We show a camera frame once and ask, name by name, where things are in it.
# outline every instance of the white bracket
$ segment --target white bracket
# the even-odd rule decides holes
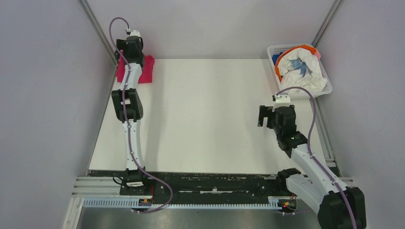
[[[273,112],[276,111],[276,108],[281,106],[289,106],[291,104],[291,99],[288,93],[280,93],[279,95],[274,95],[276,101],[273,105]]]
[[[137,36],[140,37],[140,33],[138,30],[131,30],[131,33],[129,34],[129,36]]]

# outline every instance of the gray wall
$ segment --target gray wall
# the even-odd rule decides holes
[[[0,228],[60,228],[114,73],[78,1],[0,3]]]
[[[333,86],[320,104],[370,228],[405,224],[404,11],[403,0],[347,0],[318,46]]]
[[[104,33],[128,20],[155,58],[267,58],[273,44],[311,43],[333,0],[88,0]],[[121,34],[123,22],[113,26]]]

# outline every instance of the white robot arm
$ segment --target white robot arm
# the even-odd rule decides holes
[[[122,122],[127,145],[127,175],[124,178],[126,185],[130,187],[142,186],[143,174],[138,171],[145,167],[140,148],[140,124],[143,117],[143,107],[138,96],[137,85],[142,68],[145,63],[145,55],[142,53],[143,41],[140,33],[136,30],[127,31],[129,36],[126,40],[117,40],[117,47],[123,50],[124,57],[128,60],[125,65],[124,79],[119,90],[112,91],[111,97],[117,118]]]
[[[297,131],[295,107],[290,105],[288,94],[276,95],[273,101],[274,106],[260,106],[258,126],[263,126],[266,117],[266,126],[274,129],[278,146],[310,179],[308,181],[295,168],[285,169],[277,174],[281,188],[300,197],[318,215],[323,229],[352,229],[351,213],[357,228],[365,228],[362,191],[358,187],[349,187],[324,162],[317,159],[308,146],[307,138]]]

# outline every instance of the plastic basket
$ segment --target plastic basket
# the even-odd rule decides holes
[[[281,88],[281,82],[278,79],[278,76],[276,74],[276,68],[274,66],[274,63],[273,63],[273,60],[271,59],[271,57],[273,56],[273,54],[280,54],[280,52],[285,52],[285,51],[287,51],[287,50],[289,50],[291,48],[294,48],[294,47],[300,46],[300,45],[303,45],[303,44],[302,43],[300,43],[300,44],[279,44],[279,45],[271,45],[271,46],[269,46],[267,48],[267,54],[268,54],[268,57],[270,59],[270,65],[271,65],[271,68],[273,69],[273,75],[276,78],[279,90],[282,89]],[[316,98],[316,97],[318,97],[320,95],[329,94],[329,93],[332,92],[332,85],[330,84],[329,77],[326,74],[325,69],[323,68],[323,65],[322,65],[322,63],[320,61],[319,61],[319,66],[320,66],[320,71],[322,73],[322,76],[325,77],[326,79],[328,79],[328,82],[326,83],[325,88],[321,92],[313,92],[313,93],[311,93],[312,96],[314,96],[314,98]],[[289,92],[288,95],[290,96],[291,99],[308,99],[309,98],[309,96],[305,92],[297,92],[297,93]]]

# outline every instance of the white tabletop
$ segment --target white tabletop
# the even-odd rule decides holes
[[[259,106],[272,105],[277,91],[269,60],[156,60],[153,83],[137,90],[147,171],[276,174],[300,169],[278,148],[273,130],[257,127]],[[298,130],[307,136],[309,100],[292,103]],[[316,128],[311,141],[324,160]],[[90,169],[125,170],[126,161],[123,127],[110,98]]]

